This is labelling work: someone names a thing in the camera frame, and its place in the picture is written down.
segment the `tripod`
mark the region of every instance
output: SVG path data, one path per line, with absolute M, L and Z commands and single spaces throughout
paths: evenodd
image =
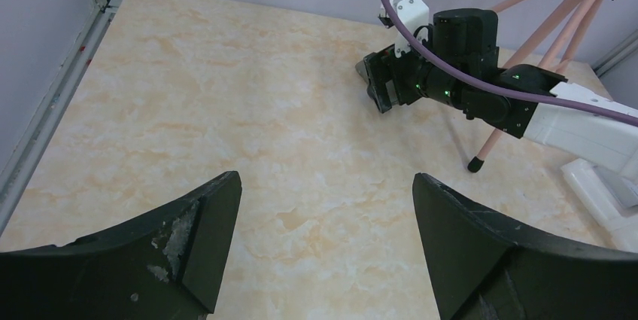
M 524 0 L 505 0 L 504 2 L 492 7 L 490 10 L 499 13 L 522 1 Z M 563 27 L 561 32 L 558 34 L 558 37 L 556 37 L 538 65 L 541 69 L 563 74 L 565 70 L 567 70 L 567 66 L 573 60 L 578 46 L 585 37 L 587 29 L 591 25 L 591 22 L 602 3 L 603 0 L 563 0 L 549 15 L 549 17 L 545 19 L 539 28 L 514 53 L 514 55 L 509 58 L 503 68 L 509 69 L 520 64 L 573 11 L 572 16 L 565 24 L 565 27 Z M 563 49 L 570 37 L 571 41 L 567 45 L 567 49 L 565 50 L 562 59 L 558 63 L 554 63 L 556 56 Z M 498 143 L 498 140 L 502 135 L 503 132 L 500 130 L 492 131 L 488 140 L 483 144 L 483 147 L 476 157 L 470 161 L 467 167 L 470 172 L 478 172 L 481 169 L 485 159 L 494 149 L 494 146 Z

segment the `black rubber foot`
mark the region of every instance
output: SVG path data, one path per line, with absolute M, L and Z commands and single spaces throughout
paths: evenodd
M 472 173 L 477 173 L 481 170 L 481 167 L 483 167 L 483 163 L 485 163 L 484 160 L 480 160 L 479 158 L 474 157 L 467 165 L 467 170 Z

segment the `beige marble surface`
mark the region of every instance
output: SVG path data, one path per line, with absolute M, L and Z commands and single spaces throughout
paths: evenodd
M 473 175 L 486 124 L 426 99 L 380 115 L 354 64 L 393 37 L 224 0 L 124 0 L 0 250 L 66 244 L 231 169 L 244 193 L 212 319 L 437 318 L 417 172 L 609 245 L 562 178 L 571 155 L 507 137 Z M 567 76 L 604 93 L 585 64 Z

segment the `robotic arm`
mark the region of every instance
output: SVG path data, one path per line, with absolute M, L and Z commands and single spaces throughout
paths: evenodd
M 430 51 L 456 69 L 498 87 L 568 99 L 638 117 L 638 111 L 609 101 L 564 76 L 527 64 L 500 69 L 496 46 L 498 16 L 481 9 L 434 14 L 421 0 L 392 0 L 410 32 Z M 385 9 L 379 19 L 393 26 Z M 368 83 L 368 95 L 385 113 L 392 105 L 410 105 L 425 97 L 462 111 L 468 120 L 483 120 L 516 138 L 559 148 L 638 179 L 638 127 L 607 117 L 555 105 L 500 96 L 470 86 L 444 72 L 411 49 L 398 34 L 394 45 L 371 53 L 356 66 Z

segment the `table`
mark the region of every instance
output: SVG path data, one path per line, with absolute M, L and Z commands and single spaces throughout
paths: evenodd
M 354 64 L 394 35 L 227 0 L 124 0 L 0 250 L 64 245 L 233 169 L 244 191 L 212 319 L 436 318 L 417 172 L 611 246 L 563 180 L 573 156 L 507 136 L 471 174 L 487 124 L 426 99 L 379 114 Z M 567 77 L 607 95 L 586 64 Z

